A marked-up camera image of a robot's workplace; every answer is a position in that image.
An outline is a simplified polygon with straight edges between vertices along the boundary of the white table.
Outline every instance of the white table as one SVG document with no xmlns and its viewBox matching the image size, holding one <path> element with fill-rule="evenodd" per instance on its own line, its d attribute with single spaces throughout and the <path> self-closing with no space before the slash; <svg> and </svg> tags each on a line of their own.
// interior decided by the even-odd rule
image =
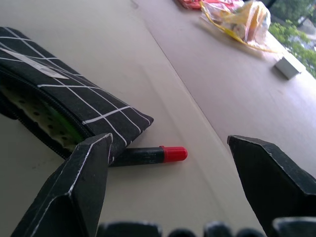
<svg viewBox="0 0 316 237">
<path fill-rule="evenodd" d="M 153 116 L 153 125 L 133 146 L 188 149 L 182 163 L 111 168 L 101 222 L 148 220 L 161 224 L 165 233 L 187 227 L 199 235 L 203 224 L 214 220 L 226 221 L 234 230 L 260 229 L 233 159 L 147 30 L 135 3 L 3 1 L 0 22 Z M 8 236 L 63 161 L 18 121 L 0 116 L 0 128 L 0 232 Z"/>
</svg>

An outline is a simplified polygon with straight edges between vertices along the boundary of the foliage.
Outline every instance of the foliage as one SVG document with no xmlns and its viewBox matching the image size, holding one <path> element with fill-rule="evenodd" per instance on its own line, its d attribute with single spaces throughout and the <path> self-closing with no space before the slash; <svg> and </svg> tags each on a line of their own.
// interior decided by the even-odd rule
<svg viewBox="0 0 316 237">
<path fill-rule="evenodd" d="M 311 15 L 311 7 L 315 0 L 277 0 L 269 9 L 271 14 L 286 21 L 290 20 L 298 25 L 300 17 Z"/>
<path fill-rule="evenodd" d="M 284 26 L 279 23 L 272 23 L 269 31 L 316 78 L 316 52 L 302 46 L 303 43 L 310 42 L 306 34 L 298 31 L 290 21 L 286 21 Z"/>
</svg>

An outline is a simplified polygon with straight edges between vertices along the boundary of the table surface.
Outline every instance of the table surface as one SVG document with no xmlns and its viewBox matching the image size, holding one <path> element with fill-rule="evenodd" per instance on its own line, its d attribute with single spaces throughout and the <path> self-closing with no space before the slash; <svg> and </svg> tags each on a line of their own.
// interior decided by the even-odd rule
<svg viewBox="0 0 316 237">
<path fill-rule="evenodd" d="M 223 144 L 226 136 L 256 136 L 277 141 L 291 155 L 311 159 L 314 154 L 314 116 L 309 111 L 315 92 L 308 89 L 310 84 L 280 79 L 269 68 L 269 59 L 193 27 L 188 24 L 193 19 L 198 19 L 196 12 L 180 11 L 171 0 L 0 3 L 3 26 L 20 30 L 92 82 L 154 117 L 153 125 L 132 146 L 188 149 L 187 160 L 180 163 L 111 168 L 100 222 L 148 220 L 161 224 L 165 233 L 187 227 L 199 235 L 203 224 L 215 220 L 226 221 L 234 230 L 245 226 L 260 230 Z M 238 56 L 238 61 L 227 55 Z M 190 58 L 202 63 L 192 67 Z M 232 68 L 221 67 L 223 62 Z M 275 80 L 269 86 L 270 99 L 263 79 Z M 273 83 L 298 89 L 279 90 Z M 203 84 L 208 91 L 201 90 L 198 96 Z M 207 112 L 205 103 L 213 112 Z M 288 104 L 301 107 L 299 113 Z M 0 116 L 0 128 L 0 231 L 8 236 L 63 161 L 18 121 Z M 291 135 L 304 146 L 297 146 Z M 302 159 L 305 166 L 310 161 Z M 311 162 L 307 170 L 314 165 Z"/>
</svg>

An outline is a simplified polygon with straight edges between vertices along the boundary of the pencil case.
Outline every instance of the pencil case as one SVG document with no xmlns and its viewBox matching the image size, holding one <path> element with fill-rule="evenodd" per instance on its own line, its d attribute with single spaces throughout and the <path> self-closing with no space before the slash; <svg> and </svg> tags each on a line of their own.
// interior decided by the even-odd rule
<svg viewBox="0 0 316 237">
<path fill-rule="evenodd" d="M 113 160 L 154 121 L 7 27 L 0 28 L 0 113 L 64 159 L 86 138 L 111 133 Z"/>
</svg>

